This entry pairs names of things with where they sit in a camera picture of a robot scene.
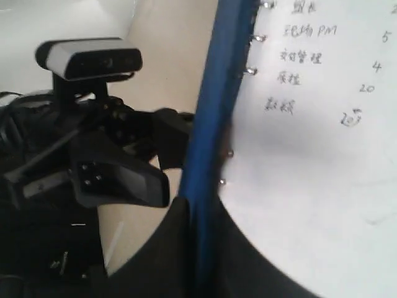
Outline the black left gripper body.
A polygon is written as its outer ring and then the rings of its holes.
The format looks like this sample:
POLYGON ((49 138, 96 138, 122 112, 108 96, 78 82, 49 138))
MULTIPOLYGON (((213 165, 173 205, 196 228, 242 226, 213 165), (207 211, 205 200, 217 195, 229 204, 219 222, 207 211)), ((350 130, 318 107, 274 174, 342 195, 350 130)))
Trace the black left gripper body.
POLYGON ((155 156, 151 117, 114 96, 88 99, 60 112, 52 92, 18 94, 1 106, 1 204, 20 208, 22 181, 69 166, 67 144, 78 135, 100 130, 120 148, 149 162, 155 156))

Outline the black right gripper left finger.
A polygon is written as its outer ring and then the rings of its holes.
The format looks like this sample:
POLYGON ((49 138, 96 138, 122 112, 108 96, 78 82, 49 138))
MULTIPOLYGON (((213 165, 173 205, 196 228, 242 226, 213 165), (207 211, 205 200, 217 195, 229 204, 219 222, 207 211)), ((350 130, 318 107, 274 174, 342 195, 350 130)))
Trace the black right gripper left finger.
POLYGON ((193 297, 195 249, 187 199, 176 197, 148 241, 107 281, 107 297, 193 297))

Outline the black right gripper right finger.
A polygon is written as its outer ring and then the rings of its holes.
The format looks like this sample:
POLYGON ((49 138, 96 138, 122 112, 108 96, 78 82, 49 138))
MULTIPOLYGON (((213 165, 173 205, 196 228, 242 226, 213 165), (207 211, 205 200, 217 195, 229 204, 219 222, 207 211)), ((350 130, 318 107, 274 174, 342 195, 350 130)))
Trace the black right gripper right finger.
POLYGON ((243 235, 220 198, 213 203, 215 297, 316 297, 264 258, 243 235))

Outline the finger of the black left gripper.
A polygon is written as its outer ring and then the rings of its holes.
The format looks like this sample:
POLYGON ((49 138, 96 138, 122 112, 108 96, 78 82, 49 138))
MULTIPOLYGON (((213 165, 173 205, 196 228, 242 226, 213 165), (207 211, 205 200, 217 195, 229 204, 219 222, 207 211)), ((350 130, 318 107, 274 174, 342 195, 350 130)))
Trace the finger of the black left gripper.
POLYGON ((161 169, 182 168, 194 114, 162 108, 153 112, 153 140, 161 169))
POLYGON ((104 133, 73 138, 69 154, 74 195, 83 207, 131 204, 165 208, 169 205, 166 174, 129 155, 104 133))

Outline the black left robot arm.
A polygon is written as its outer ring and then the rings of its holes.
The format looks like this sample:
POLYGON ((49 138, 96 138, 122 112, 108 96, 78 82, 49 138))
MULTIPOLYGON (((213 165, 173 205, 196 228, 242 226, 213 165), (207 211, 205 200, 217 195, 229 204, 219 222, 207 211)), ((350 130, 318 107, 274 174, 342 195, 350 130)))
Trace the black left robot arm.
POLYGON ((182 167, 194 115, 82 93, 58 105, 47 91, 1 107, 1 296, 188 297, 189 205, 166 171, 182 167), (116 204, 166 215, 109 274, 97 211, 116 204))

